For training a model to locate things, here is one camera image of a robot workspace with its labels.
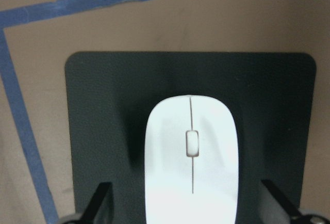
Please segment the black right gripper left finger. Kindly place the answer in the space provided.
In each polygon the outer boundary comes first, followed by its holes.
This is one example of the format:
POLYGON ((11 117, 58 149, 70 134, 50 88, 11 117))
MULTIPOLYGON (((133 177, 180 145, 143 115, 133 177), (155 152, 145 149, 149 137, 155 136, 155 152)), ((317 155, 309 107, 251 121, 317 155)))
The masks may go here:
POLYGON ((113 191, 112 183, 100 183, 94 192, 87 208, 83 212, 80 223, 112 223, 113 191))

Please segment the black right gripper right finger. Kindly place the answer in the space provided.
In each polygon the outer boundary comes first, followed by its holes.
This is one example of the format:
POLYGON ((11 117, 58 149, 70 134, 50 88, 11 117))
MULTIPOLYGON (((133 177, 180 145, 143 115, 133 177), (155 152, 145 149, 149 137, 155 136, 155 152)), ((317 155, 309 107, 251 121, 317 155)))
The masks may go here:
POLYGON ((270 180, 261 180, 260 219, 262 223, 309 223, 303 215, 270 180))

